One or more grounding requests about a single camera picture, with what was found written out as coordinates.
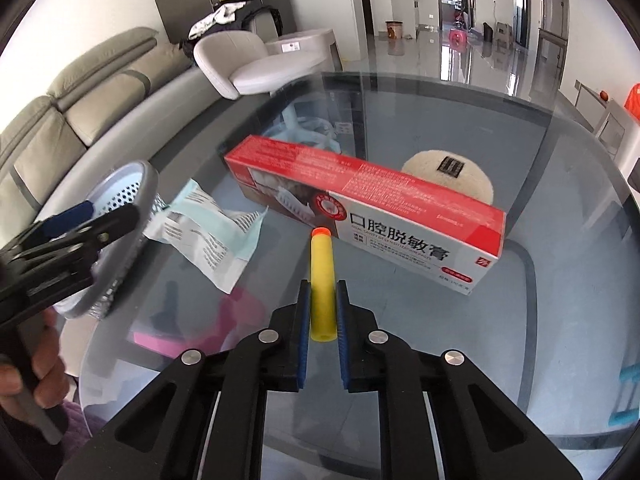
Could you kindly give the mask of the person's left hand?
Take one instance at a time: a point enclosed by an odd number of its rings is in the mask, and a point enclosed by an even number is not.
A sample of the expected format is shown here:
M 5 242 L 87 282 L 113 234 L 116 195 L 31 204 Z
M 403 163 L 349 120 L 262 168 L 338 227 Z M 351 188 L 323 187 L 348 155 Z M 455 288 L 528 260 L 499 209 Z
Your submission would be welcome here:
M 60 405 L 70 390 L 65 374 L 65 363 L 60 356 L 60 337 L 56 329 L 58 314 L 53 308 L 40 313 L 43 331 L 32 354 L 32 370 L 39 382 L 35 388 L 35 402 L 46 410 Z M 6 414 L 34 426 L 34 419 L 17 402 L 17 395 L 23 390 L 20 372 L 10 364 L 1 365 L 1 407 Z

